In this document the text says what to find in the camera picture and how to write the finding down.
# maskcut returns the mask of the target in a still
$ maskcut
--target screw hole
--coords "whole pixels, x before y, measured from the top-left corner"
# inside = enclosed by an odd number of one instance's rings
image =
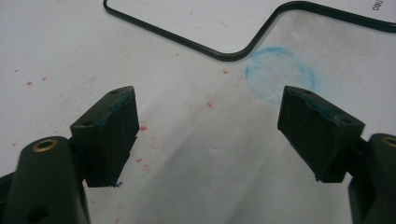
[[[56,147],[58,141],[56,139],[46,139],[33,146],[33,152],[45,152]]]
[[[41,142],[40,144],[38,144],[37,147],[40,149],[43,149],[44,147],[49,147],[50,145],[52,145],[51,141],[45,141],[45,142]]]
[[[50,216],[50,208],[47,205],[43,205],[32,210],[27,216],[26,221],[29,224],[36,224],[45,220],[49,216]]]
[[[394,137],[383,137],[382,141],[391,147],[396,147],[396,138]]]
[[[92,126],[92,125],[93,125],[93,121],[92,121],[92,120],[85,121],[85,122],[84,122],[84,125],[85,125],[85,126]]]

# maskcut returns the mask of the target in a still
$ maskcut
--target white surface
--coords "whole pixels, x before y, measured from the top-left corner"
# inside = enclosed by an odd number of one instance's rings
[[[0,175],[27,144],[69,137],[106,92],[134,85],[147,129],[120,188],[87,189],[92,223],[351,223],[349,178],[315,181],[276,129],[278,102],[284,85],[307,87],[364,121],[363,138],[396,134],[396,35],[292,11],[260,53],[222,63],[101,4],[1,3]]]
[[[222,53],[244,49],[274,11],[291,0],[108,0],[107,5]],[[325,7],[396,23],[396,1],[310,0]]]

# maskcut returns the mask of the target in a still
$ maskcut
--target brass insert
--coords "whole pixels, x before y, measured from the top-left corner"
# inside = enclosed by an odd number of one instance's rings
[[[382,138],[382,141],[383,141],[385,144],[388,144],[388,145],[391,146],[391,147],[396,147],[396,138],[395,138],[395,137],[389,137],[389,136],[383,137],[383,138]]]
[[[56,139],[46,139],[43,140],[33,147],[33,152],[40,153],[49,151],[58,145],[58,141]]]

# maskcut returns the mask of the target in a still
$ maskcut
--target red speck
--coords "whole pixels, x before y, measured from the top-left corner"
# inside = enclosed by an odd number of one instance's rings
[[[142,132],[144,132],[147,129],[148,129],[148,126],[146,126],[146,125],[141,125],[140,128],[139,128],[139,130],[142,131]]]
[[[223,21],[218,21],[218,23],[220,23],[220,24],[223,25],[224,27],[230,28],[230,26],[227,25],[226,23],[224,23]]]
[[[145,168],[146,172],[148,172],[148,173],[151,172],[151,166],[150,165],[145,164],[144,168]]]
[[[210,102],[210,101],[208,101],[208,102],[206,103],[206,105],[207,105],[207,107],[209,107],[209,108],[213,108],[213,103]]]

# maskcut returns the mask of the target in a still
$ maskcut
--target blue circle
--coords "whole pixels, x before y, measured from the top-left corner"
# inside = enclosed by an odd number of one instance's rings
[[[264,101],[280,104],[285,86],[313,90],[316,75],[296,55],[283,48],[255,52],[247,61],[249,89]]]

